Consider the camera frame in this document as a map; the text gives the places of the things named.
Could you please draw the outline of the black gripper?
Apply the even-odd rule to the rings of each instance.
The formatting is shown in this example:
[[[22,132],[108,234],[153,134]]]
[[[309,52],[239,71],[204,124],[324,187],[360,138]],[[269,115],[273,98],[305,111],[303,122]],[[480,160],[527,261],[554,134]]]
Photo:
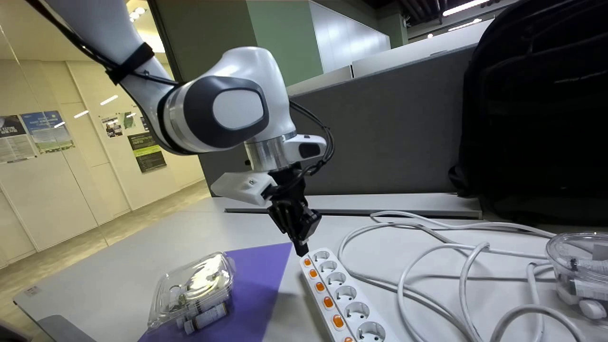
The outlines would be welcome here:
[[[305,181],[299,166],[271,172],[275,187],[267,191],[267,214],[277,229],[292,242],[298,257],[309,252],[309,236],[315,233],[320,215],[307,208]]]

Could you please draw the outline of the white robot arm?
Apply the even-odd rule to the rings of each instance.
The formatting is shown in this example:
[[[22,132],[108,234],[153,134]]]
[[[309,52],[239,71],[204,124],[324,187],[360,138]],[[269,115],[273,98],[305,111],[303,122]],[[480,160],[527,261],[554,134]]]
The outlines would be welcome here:
[[[132,29],[125,0],[26,5],[134,101],[161,149],[189,157],[241,147],[248,168],[220,176],[210,191],[261,206],[294,252],[307,253],[320,215],[307,208],[305,179],[328,162],[330,145],[296,132],[294,105],[267,50],[233,48],[201,77],[174,82]]]

